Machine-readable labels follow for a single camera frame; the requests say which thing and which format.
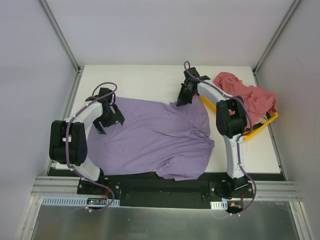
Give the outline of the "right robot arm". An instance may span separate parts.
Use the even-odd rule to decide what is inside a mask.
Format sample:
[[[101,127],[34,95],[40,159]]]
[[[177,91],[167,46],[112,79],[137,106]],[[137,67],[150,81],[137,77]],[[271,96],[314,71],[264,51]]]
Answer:
[[[191,104],[194,96],[205,97],[215,106],[215,123],[223,136],[229,182],[225,184],[225,192],[230,197],[237,197],[247,183],[243,167],[243,139],[247,122],[247,111],[239,96],[232,96],[216,86],[208,76],[199,75],[195,67],[184,68],[185,80],[177,97],[178,107]]]

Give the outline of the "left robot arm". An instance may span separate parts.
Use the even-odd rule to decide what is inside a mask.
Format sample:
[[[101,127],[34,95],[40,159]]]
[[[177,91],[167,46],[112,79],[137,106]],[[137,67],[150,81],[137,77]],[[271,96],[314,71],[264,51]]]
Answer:
[[[95,127],[98,134],[105,135],[105,128],[123,124],[124,116],[116,105],[114,90],[102,87],[97,95],[88,97],[84,105],[64,120],[55,120],[50,127],[49,157],[82,179],[89,181],[88,188],[99,195],[105,191],[106,183],[100,179],[102,170],[88,157],[86,130]]]

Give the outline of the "purple t shirt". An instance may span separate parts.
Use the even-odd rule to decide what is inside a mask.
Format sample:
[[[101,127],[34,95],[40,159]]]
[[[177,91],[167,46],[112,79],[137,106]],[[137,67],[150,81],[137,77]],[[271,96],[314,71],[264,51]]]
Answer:
[[[118,97],[124,116],[99,134],[90,129],[89,159],[105,175],[155,172],[164,179],[195,180],[210,161],[215,142],[210,138],[210,120],[199,96],[191,104]]]

